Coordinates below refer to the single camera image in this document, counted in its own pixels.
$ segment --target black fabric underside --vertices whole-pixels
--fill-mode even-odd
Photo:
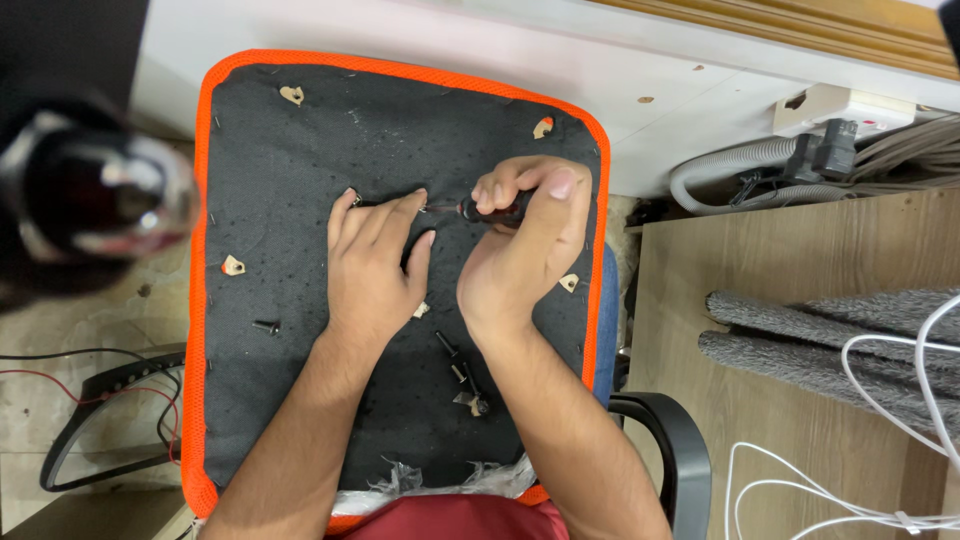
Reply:
[[[282,86],[302,88],[300,107],[279,95]],[[204,469],[221,492],[326,325],[326,219],[344,189],[388,200],[426,187],[431,204],[455,204],[500,161],[534,154],[586,163],[594,193],[600,179],[597,144],[581,120],[538,103],[398,77],[253,64],[214,88],[211,114]],[[534,140],[545,116],[554,119],[554,130]],[[535,311],[537,327],[578,374],[595,224],[594,197],[588,246],[570,270],[580,285],[573,294],[554,287]],[[473,471],[469,461],[512,463],[523,452],[455,297],[460,270],[486,226],[422,214],[407,253],[429,229],[437,230],[426,296],[431,310],[407,323],[377,363],[357,411],[341,489],[389,478],[384,457],[420,467],[424,486],[438,487],[463,482]],[[247,273],[224,275],[227,255],[244,262]],[[282,330],[271,337],[253,320],[280,321]],[[472,418],[466,406],[452,403],[468,387],[454,379],[437,330],[459,346],[457,359],[470,363],[488,395],[489,416]]]

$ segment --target wooden trim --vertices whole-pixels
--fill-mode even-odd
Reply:
[[[937,13],[898,0],[590,0],[960,80]]]

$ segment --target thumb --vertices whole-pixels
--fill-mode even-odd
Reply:
[[[430,268],[430,247],[437,237],[436,231],[427,231],[417,238],[407,258],[407,282],[410,290],[423,300],[426,297],[426,275]]]
[[[510,243],[510,259],[523,266],[546,260],[572,218],[576,184],[577,173],[570,167],[560,167],[543,179]]]

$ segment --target screwdriver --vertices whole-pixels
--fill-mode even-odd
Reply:
[[[535,189],[520,191],[514,201],[504,209],[494,209],[488,214],[477,211],[476,201],[469,195],[455,207],[426,206],[420,209],[423,212],[451,212],[455,211],[470,223],[502,223],[504,225],[519,225],[527,213],[527,206]]]

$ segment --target red wire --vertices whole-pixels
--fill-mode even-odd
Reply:
[[[118,392],[104,392],[99,398],[95,398],[95,399],[92,399],[92,400],[79,400],[79,399],[77,399],[76,396],[74,396],[74,395],[70,392],[70,390],[68,390],[68,389],[66,388],[66,386],[63,385],[62,382],[60,382],[59,380],[55,379],[55,378],[54,378],[53,376],[51,376],[51,375],[47,375],[47,374],[45,374],[45,373],[40,373],[40,372],[38,372],[38,371],[31,371],[31,370],[29,370],[29,369],[5,369],[5,370],[0,370],[0,375],[3,375],[3,374],[5,374],[5,373],[29,373],[29,374],[31,374],[31,375],[40,375],[41,377],[44,377],[44,378],[49,379],[49,380],[52,380],[53,382],[55,382],[55,383],[57,384],[57,386],[60,387],[60,390],[63,390],[63,392],[66,393],[66,395],[67,395],[71,400],[73,400],[77,405],[92,404],[92,403],[96,403],[96,402],[105,402],[106,400],[112,398],[113,396],[119,396],[120,394],[126,394],[127,392],[153,392],[153,393],[155,393],[155,394],[159,394],[159,395],[163,396],[164,398],[166,398],[166,400],[167,400],[168,402],[170,402],[170,406],[174,409],[174,431],[173,431],[173,433],[170,435],[170,447],[167,449],[167,455],[170,456],[170,461],[171,461],[171,462],[176,463],[177,465],[180,465],[180,462],[179,462],[179,461],[176,461],[176,460],[174,459],[174,440],[176,440],[176,438],[177,438],[177,426],[180,424],[180,412],[177,410],[177,404],[174,403],[173,399],[172,399],[170,396],[164,394],[163,392],[160,392],[159,390],[157,390],[157,389],[155,389],[155,388],[124,388],[123,390],[120,390],[120,391],[118,391]]]

